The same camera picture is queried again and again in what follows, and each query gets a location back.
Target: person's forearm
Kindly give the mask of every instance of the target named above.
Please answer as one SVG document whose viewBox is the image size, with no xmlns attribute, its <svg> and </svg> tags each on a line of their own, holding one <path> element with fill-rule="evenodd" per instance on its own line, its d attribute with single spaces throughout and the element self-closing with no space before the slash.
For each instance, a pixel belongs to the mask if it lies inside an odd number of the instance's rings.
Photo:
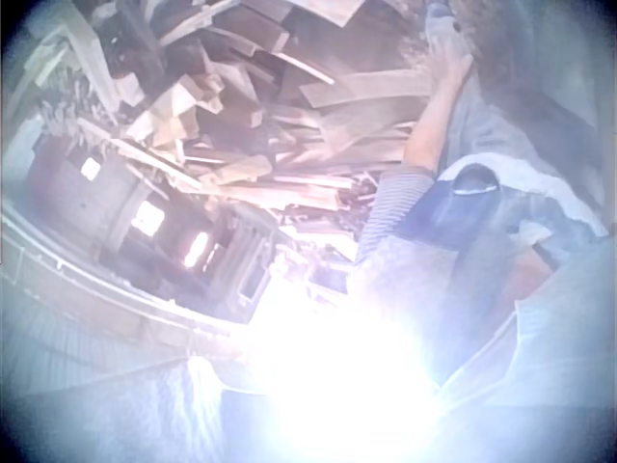
<svg viewBox="0 0 617 463">
<path fill-rule="evenodd" d="M 437 172 L 458 90 L 456 85 L 443 83 L 431 96 L 405 146 L 404 163 Z"/>
</svg>

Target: window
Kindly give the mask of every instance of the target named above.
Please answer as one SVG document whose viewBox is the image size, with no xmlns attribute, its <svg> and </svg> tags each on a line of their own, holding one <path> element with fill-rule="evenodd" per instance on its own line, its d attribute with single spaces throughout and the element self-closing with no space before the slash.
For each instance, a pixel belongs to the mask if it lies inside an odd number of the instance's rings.
<svg viewBox="0 0 617 463">
<path fill-rule="evenodd" d="M 186 258 L 184 258 L 184 266 L 186 268 L 191 268 L 195 266 L 195 264 L 197 263 L 197 259 L 199 259 L 200 256 L 203 254 L 203 251 L 205 251 L 205 245 L 207 243 L 208 235 L 207 233 L 202 231 L 200 234 L 197 235 L 197 238 L 195 238 L 195 241 L 193 241 L 193 244 L 191 245 L 191 250 L 189 251 L 189 254 L 186 255 Z"/>
<path fill-rule="evenodd" d="M 158 207 L 144 201 L 137 210 L 137 215 L 131 225 L 147 236 L 154 236 L 165 219 L 165 212 Z"/>
<path fill-rule="evenodd" d="M 81 166 L 81 175 L 87 178 L 89 181 L 93 181 L 96 178 L 96 176 L 98 175 L 98 171 L 100 171 L 100 164 L 91 157 L 86 159 L 84 165 Z"/>
</svg>

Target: hand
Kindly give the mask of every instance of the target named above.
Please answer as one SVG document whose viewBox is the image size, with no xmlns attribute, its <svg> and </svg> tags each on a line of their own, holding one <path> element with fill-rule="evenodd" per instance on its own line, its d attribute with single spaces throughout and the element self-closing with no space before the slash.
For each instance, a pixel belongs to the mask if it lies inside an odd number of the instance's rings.
<svg viewBox="0 0 617 463">
<path fill-rule="evenodd" d="M 453 40 L 431 42 L 429 65 L 436 89 L 458 92 L 471 69 L 473 57 L 461 52 L 456 45 Z"/>
</svg>

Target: striped shirt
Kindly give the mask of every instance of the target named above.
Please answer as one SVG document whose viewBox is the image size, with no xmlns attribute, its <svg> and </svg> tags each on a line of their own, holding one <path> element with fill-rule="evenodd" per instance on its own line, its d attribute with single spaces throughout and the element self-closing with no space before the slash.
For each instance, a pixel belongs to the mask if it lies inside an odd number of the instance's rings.
<svg viewBox="0 0 617 463">
<path fill-rule="evenodd" d="M 427 169 L 406 164 L 382 174 L 375 205 L 360 237 L 356 265 L 377 249 L 434 182 L 433 173 Z"/>
</svg>

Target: pile of wood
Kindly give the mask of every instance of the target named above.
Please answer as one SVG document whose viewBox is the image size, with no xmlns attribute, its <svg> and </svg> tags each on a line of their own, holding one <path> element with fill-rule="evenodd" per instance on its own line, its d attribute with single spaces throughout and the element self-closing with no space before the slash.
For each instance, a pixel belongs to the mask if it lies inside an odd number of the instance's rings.
<svg viewBox="0 0 617 463">
<path fill-rule="evenodd" d="M 58 3 L 41 42 L 53 66 L 34 79 L 87 78 L 68 92 L 96 102 L 62 117 L 71 135 L 204 201 L 264 208 L 299 239 L 358 239 L 430 94 L 417 1 Z"/>
</svg>

